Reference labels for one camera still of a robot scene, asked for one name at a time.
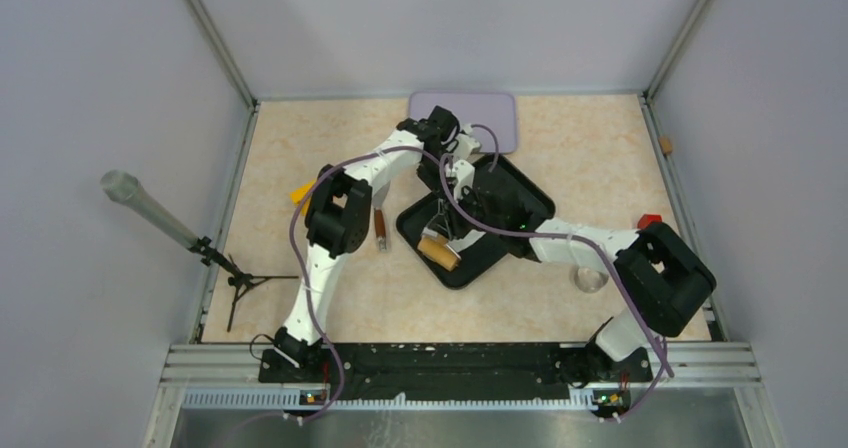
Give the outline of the black baking tray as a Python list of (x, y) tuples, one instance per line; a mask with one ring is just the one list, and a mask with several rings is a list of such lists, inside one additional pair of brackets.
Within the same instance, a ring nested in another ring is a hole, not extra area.
[[(533, 232), (541, 224), (554, 217), (553, 200), (533, 183), (506, 157), (494, 159), (486, 155), (473, 163), (475, 176), (473, 188), (512, 188), (517, 192), (517, 229), (518, 232)], [(431, 193), (398, 215), (396, 228), (404, 241), (413, 249), (418, 245), (422, 229), (433, 217), (437, 209), (439, 196)], [(446, 288), (459, 290), (472, 283), (507, 255), (534, 261), (527, 238), (505, 237), (493, 233), (486, 235), (463, 252), (459, 265), (451, 272), (428, 260), (424, 255), (417, 256), (426, 268)]]

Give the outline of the lilac rectangular tray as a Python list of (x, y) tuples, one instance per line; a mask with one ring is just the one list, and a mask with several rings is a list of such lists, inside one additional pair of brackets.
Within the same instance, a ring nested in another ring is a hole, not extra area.
[(408, 98), (408, 117), (427, 118), (435, 106), (451, 111), (461, 124), (480, 124), (494, 132), (498, 152), (510, 154), (519, 144), (516, 99), (504, 92), (418, 91)]

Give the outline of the wooden dough roller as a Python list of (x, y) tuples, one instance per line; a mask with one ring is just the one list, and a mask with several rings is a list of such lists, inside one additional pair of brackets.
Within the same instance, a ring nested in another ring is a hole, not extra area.
[(420, 254), (448, 272), (453, 271), (461, 260), (460, 256), (449, 246), (453, 235), (450, 221), (445, 202), (439, 199), (436, 213), (422, 229), (416, 247)]

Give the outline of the clear glass cup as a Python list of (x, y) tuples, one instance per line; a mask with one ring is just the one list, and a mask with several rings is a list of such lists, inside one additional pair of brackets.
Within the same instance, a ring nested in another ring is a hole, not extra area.
[(574, 286), (587, 294), (600, 291), (608, 282), (609, 275), (586, 267), (575, 267), (571, 274)]

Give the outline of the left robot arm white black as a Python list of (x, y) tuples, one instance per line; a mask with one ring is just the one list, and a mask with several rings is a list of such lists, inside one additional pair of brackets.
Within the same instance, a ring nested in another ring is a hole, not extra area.
[(319, 372), (322, 323), (348, 258), (369, 233), (373, 195), (423, 160), (437, 163), (462, 135), (458, 118), (437, 106), (424, 119), (400, 122), (372, 151), (319, 172), (304, 215), (307, 251), (295, 253), (302, 271), (298, 294), (274, 340), (292, 378), (308, 381)]

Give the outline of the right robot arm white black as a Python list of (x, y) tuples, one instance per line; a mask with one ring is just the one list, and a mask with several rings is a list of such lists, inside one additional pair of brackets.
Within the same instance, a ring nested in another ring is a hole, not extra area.
[(440, 182), (455, 215), (497, 237), (510, 255), (586, 268), (614, 283), (626, 307), (599, 329), (586, 353), (594, 377), (614, 379), (626, 368), (627, 356), (644, 344), (662, 368), (671, 368), (661, 341), (682, 333), (717, 280), (667, 223), (627, 230), (569, 223), (533, 210), (495, 173), (467, 162), (441, 168)]

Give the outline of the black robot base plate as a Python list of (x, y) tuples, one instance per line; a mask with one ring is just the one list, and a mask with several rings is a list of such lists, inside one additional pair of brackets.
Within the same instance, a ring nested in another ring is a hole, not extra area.
[(262, 353), (262, 383), (341, 384), (343, 401), (530, 401), (565, 399), (592, 383), (649, 382), (646, 349), (615, 362), (582, 344), (339, 343), (308, 354), (300, 367)]

